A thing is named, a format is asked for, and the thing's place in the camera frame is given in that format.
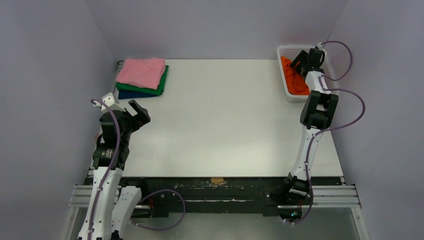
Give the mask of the white plastic basket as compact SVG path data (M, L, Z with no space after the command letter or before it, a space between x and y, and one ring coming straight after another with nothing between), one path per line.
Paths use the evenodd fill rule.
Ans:
M286 79L283 72L282 67L282 61L280 59L281 56L284 56L287 59L290 59L293 61L295 57L301 52L301 50L305 50L309 53L309 50L311 48L316 48L316 46L307 46L307 45L282 45L279 46L276 50L277 53L277 60L280 68L280 73L282 77L283 82L283 88L285 91L285 95L287 98L287 101L289 103L304 103L308 98L312 96L312 94L321 94L323 97L329 97L330 99L337 99L338 96L330 91L330 88L328 87L326 81L324 80L325 77L325 70L326 70L326 58L327 54L325 55L325 60L322 64L323 71L309 71L304 79L304 82L309 88L309 95L293 95L290 94L287 88Z

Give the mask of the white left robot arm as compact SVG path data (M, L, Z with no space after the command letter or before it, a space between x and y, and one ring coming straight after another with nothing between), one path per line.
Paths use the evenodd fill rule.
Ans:
M149 199L148 189L141 185L120 186L131 135L151 121L148 111L135 100L128 103L135 115L111 97L94 101L102 111L101 133L92 155L93 184L79 240L122 240L136 204Z

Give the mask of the aluminium frame rail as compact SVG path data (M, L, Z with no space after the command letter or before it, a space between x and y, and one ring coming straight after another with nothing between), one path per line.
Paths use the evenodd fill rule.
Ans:
M249 186L241 188L212 187L209 188L175 188L191 212L195 212L193 204L216 205L218 211L224 209L224 204L250 204L251 208L261 208L262 206L281 206L289 208L297 206L296 200L277 198L271 190L263 187ZM306 197L302 200L302 206L306 207L312 202L313 207L319 208L354 208L360 205L357 190L354 186L347 185L327 185L314 186L313 197Z

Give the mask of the brown tape piece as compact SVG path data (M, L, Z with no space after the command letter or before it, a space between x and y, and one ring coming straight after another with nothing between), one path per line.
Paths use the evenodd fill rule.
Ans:
M212 185L216 185L216 186L222 185L222 184L225 183L225 179L223 177L211 177L210 178L210 183Z

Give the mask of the orange t shirt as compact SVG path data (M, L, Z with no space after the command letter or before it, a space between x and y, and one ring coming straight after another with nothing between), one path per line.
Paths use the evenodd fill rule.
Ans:
M288 92L295 96L309 95L310 90L304 78L290 67L292 61L284 56L281 56L280 60Z

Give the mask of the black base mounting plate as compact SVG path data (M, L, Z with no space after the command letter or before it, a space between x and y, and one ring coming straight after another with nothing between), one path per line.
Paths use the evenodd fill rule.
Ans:
M120 187L136 186L142 196L155 193L136 209L134 218L167 218L173 213L261 214L264 217L290 215L279 206L306 206L310 200L295 201L281 193L283 177L225 177L214 183L204 177L123 177Z

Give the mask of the pink folded t shirt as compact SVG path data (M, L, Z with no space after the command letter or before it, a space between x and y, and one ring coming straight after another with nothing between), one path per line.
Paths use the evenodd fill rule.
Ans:
M127 58L116 77L120 84L156 90L166 69L163 58Z

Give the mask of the blue folded t shirt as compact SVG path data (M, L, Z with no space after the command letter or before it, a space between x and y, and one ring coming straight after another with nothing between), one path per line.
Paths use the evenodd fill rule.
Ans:
M120 90L118 92L118 99L119 100L125 100L125 99L137 99L137 98L154 98L157 95L150 94L150 93L144 93L144 92L138 92L138 91L129 91L129 90Z

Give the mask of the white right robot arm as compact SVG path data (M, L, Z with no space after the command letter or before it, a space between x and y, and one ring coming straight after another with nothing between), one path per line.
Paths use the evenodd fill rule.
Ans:
M330 128L339 101L338 95L328 90L321 78L326 52L322 47L286 45L277 48L277 56L291 60L289 70L299 74L307 85L308 96L289 92L287 77L283 73L284 90L289 102L304 101L300 114L302 135L296 160L283 180L282 185L267 193L267 198L292 204L305 199L312 192L311 172L313 161L322 134Z

